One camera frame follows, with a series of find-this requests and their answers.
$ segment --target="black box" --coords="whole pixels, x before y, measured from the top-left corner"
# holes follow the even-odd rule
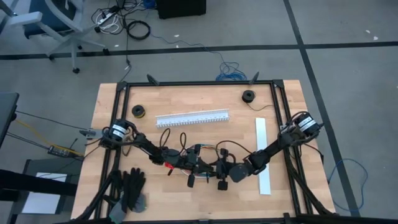
[[[206,14],[206,0],[156,0],[156,6],[161,19]]]

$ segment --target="white paper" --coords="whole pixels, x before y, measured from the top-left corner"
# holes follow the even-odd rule
[[[67,179],[66,174],[51,174],[51,173],[38,172],[36,174],[36,177],[40,176],[41,178],[53,179],[61,182],[65,182]],[[60,195],[55,195],[55,194],[29,192],[24,208],[22,209],[22,213],[55,214],[60,197],[61,197]]]
[[[256,118],[256,136],[257,136],[257,151],[265,149],[267,144],[267,131],[266,131],[266,119]],[[267,165],[259,176],[259,190],[262,195],[271,194],[271,181],[269,178],[269,166]]]

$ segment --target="yellow wire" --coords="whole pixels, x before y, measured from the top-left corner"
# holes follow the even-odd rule
[[[50,146],[56,147],[57,149],[63,149],[63,150],[65,150],[65,151],[68,151],[68,152],[70,152],[70,153],[76,154],[76,155],[78,155],[78,156],[84,156],[82,153],[75,152],[75,151],[70,150],[70,149],[68,149],[68,148],[65,148],[65,147],[62,147],[62,146],[58,146],[58,145],[56,145],[56,144],[54,144],[54,143],[51,143],[51,142],[47,141],[47,140],[46,140],[36,129],[34,129],[32,126],[30,126],[30,125],[28,125],[28,124],[26,124],[26,123],[24,123],[24,122],[22,122],[22,121],[19,121],[19,120],[17,120],[17,119],[16,119],[16,121],[17,121],[19,124],[21,124],[21,125],[23,125],[23,126],[29,128],[29,130],[32,131],[33,134],[35,134],[36,137],[39,138],[39,139],[40,139],[41,141],[43,141],[44,143],[46,143],[46,144],[48,144],[48,145],[50,145]]]

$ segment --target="blue cable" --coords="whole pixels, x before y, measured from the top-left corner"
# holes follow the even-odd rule
[[[358,209],[352,209],[352,210],[351,210],[351,209],[347,209],[347,208],[343,208],[342,206],[338,205],[334,200],[333,200],[333,203],[334,203],[337,207],[341,208],[341,209],[344,210],[344,211],[347,211],[347,212],[357,212],[357,211],[359,211],[359,210],[363,207],[363,205],[364,205],[363,187],[365,186],[365,183],[366,183],[366,181],[368,180],[368,171],[365,169],[365,167],[362,166],[362,164],[360,164],[359,162],[357,162],[357,161],[354,160],[354,159],[342,159],[342,160],[340,160],[340,161],[335,165],[335,167],[333,168],[333,170],[332,170],[332,172],[331,172],[331,174],[330,174],[330,176],[329,176],[328,183],[330,183],[331,177],[333,177],[333,174],[335,173],[336,168],[337,168],[341,163],[343,163],[343,161],[355,162],[356,164],[358,164],[358,165],[363,169],[363,171],[365,171],[366,177],[365,177],[365,180],[364,180],[364,182],[362,183],[362,186],[361,186],[361,198],[362,198],[362,202],[361,202],[361,205],[358,207]]]
[[[221,61],[223,61],[220,64],[220,74],[216,77],[216,81],[222,81],[225,79],[230,79],[230,80],[247,80],[248,78],[246,77],[246,75],[240,71],[239,68],[239,63],[238,62],[226,62],[223,58],[223,55],[219,52],[213,52],[210,51],[209,49],[207,49],[203,44],[190,44],[184,40],[177,40],[174,42],[169,42],[166,39],[164,39],[161,36],[156,36],[154,35],[152,32],[150,33],[151,36],[161,39],[164,42],[168,43],[168,44],[176,44],[176,43],[184,43],[187,44],[189,46],[199,46],[202,47],[203,49],[205,49],[207,52],[212,53],[212,54],[218,54],[221,58]]]

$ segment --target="power strip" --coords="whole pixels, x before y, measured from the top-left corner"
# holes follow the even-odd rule
[[[104,22],[106,22],[110,17],[112,17],[115,14],[115,12],[108,13],[105,18],[101,19],[100,21],[97,22],[97,25],[102,25]]]
[[[156,116],[156,127],[166,128],[187,124],[201,124],[217,121],[228,121],[229,109],[197,111],[190,113]]]

